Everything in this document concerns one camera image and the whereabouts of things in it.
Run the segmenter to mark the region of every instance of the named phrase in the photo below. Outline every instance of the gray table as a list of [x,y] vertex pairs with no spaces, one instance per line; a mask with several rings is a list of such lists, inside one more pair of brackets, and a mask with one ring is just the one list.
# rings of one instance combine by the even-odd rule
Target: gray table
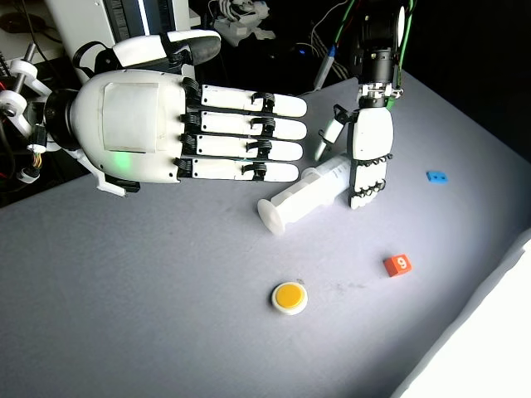
[[[405,87],[382,195],[357,211],[340,197],[282,237],[256,202],[288,184],[144,184],[121,199],[84,177],[2,209],[0,396],[390,395],[531,225],[529,164]],[[307,96],[302,167],[356,89]],[[388,278],[382,260],[401,253],[414,270]],[[295,279],[308,307],[281,315],[270,292]]]

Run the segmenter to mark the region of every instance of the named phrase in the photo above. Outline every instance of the green light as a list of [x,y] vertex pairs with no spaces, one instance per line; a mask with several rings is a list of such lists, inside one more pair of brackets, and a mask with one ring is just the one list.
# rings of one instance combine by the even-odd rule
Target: green light
[[117,152],[114,155],[114,162],[122,170],[128,170],[131,167],[131,157],[126,152]]

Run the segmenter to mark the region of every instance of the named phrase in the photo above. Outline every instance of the small blue object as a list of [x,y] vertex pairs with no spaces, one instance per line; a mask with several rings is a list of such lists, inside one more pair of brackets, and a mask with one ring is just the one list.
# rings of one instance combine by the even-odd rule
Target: small blue object
[[428,180],[434,184],[447,184],[448,177],[443,172],[427,172]]

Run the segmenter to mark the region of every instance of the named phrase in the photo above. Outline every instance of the robotic hand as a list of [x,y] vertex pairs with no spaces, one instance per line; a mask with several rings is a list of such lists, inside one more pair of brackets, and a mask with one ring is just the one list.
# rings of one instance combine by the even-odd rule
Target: robotic hand
[[[315,160],[320,160],[344,125],[348,125],[349,205],[353,209],[368,204],[386,185],[393,140],[388,108],[402,95],[400,74],[405,50],[402,39],[406,26],[402,0],[367,0],[356,13],[353,25],[358,32],[354,38],[353,69],[359,84],[358,109],[348,112],[336,104],[334,119],[324,132],[319,132],[322,141],[315,152]],[[393,87],[396,66],[398,87]]]
[[[100,43],[80,48],[75,66],[95,44]],[[34,126],[25,120],[20,94],[3,91],[0,104],[20,105],[6,115],[25,137],[37,131],[42,137],[46,129],[39,151],[66,150],[96,176],[100,190],[119,196],[138,191],[140,182],[175,183],[183,177],[294,181],[298,169],[286,162],[301,158],[302,147],[290,140],[302,139],[306,126],[284,118],[306,113],[302,99],[138,69],[155,69],[155,62],[164,60],[164,70],[180,73],[184,64],[212,59],[220,46],[211,31],[134,37],[103,50],[95,72],[82,68],[90,79],[79,92],[51,93],[45,86],[37,91],[36,72],[22,73],[40,95],[34,104],[42,116]],[[34,68],[30,60],[19,62]]]

